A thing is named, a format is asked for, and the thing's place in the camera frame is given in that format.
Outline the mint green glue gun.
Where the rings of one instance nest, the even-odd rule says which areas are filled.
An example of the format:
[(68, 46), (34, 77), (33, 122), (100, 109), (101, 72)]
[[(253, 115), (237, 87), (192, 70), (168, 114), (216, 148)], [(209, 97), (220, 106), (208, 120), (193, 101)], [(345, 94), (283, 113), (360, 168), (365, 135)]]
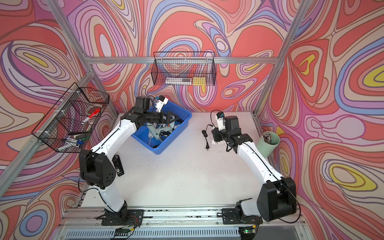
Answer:
[(155, 138), (157, 141), (162, 142), (167, 138), (176, 128), (177, 125), (171, 123), (167, 124), (148, 124), (147, 128), (149, 130), (148, 137), (150, 139)]

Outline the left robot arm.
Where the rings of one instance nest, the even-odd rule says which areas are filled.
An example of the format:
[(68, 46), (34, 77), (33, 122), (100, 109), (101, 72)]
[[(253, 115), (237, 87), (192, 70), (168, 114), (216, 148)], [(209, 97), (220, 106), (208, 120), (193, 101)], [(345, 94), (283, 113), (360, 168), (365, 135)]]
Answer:
[(171, 124), (180, 118), (162, 110), (169, 102), (166, 97), (157, 97), (152, 111), (150, 101), (150, 97), (137, 97), (134, 107), (120, 118), (111, 133), (91, 150), (81, 150), (79, 154), (80, 179), (98, 191), (105, 203), (105, 210), (110, 213), (122, 216), (127, 208), (114, 183), (117, 170), (113, 159), (118, 159), (116, 153), (119, 148), (145, 124)]

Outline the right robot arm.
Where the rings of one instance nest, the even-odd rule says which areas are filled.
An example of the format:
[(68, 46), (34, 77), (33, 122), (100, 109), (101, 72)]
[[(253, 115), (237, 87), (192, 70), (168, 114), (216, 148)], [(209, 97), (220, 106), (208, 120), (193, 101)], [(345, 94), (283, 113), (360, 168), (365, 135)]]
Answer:
[(240, 200), (236, 210), (238, 217), (258, 216), (270, 222), (293, 215), (298, 210), (296, 183), (276, 171), (257, 149), (253, 139), (243, 134), (238, 117), (219, 112), (215, 115), (212, 134), (215, 142), (225, 142), (226, 151), (233, 150), (249, 166), (257, 178), (258, 195)]

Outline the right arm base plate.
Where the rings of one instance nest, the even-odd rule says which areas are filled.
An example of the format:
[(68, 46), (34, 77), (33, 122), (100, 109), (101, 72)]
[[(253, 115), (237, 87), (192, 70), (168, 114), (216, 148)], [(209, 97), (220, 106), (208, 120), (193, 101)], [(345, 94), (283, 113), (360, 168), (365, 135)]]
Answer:
[(241, 209), (224, 208), (221, 213), (217, 214), (221, 217), (224, 225), (260, 225), (263, 219), (260, 216), (246, 216)]

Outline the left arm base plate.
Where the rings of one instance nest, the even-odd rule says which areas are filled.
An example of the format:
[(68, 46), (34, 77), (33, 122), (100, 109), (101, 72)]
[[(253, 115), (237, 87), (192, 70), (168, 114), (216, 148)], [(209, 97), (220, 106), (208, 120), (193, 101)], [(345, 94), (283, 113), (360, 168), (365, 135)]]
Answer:
[(122, 209), (118, 213), (105, 210), (105, 213), (99, 217), (102, 220), (102, 226), (134, 226), (142, 225), (144, 210)]

